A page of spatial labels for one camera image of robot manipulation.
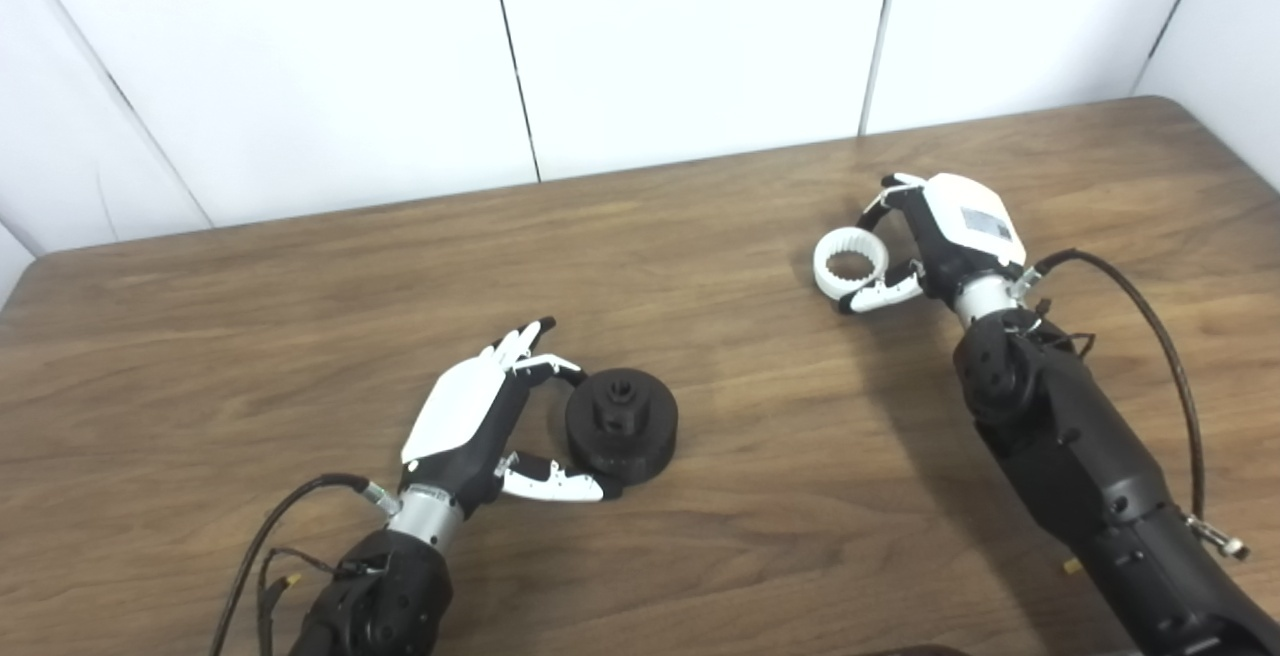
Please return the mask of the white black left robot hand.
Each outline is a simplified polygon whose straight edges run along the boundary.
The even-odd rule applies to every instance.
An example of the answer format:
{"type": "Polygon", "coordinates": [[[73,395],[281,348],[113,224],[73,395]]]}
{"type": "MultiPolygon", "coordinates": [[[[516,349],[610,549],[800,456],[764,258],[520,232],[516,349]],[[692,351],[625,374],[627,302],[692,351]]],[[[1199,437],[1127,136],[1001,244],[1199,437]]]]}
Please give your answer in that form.
{"type": "Polygon", "coordinates": [[[538,352],[540,338],[554,328],[553,316],[529,322],[439,375],[399,452],[401,516],[434,507],[470,518],[500,495],[553,504],[621,497],[623,487],[613,477],[508,450],[536,387],[586,379],[577,364],[538,352]]]}

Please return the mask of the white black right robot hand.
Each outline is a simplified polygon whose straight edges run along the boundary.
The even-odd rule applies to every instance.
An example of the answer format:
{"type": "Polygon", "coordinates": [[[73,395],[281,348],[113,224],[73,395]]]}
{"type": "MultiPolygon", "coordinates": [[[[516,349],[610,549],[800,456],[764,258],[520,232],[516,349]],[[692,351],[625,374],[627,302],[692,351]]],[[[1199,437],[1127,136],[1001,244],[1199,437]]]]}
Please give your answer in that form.
{"type": "Polygon", "coordinates": [[[1027,250],[1002,199],[952,173],[893,173],[854,226],[824,234],[813,252],[819,291],[846,314],[925,297],[943,302],[964,325],[1021,306],[1015,283],[1027,250]],[[916,255],[893,263],[876,227],[900,213],[916,255]]]}

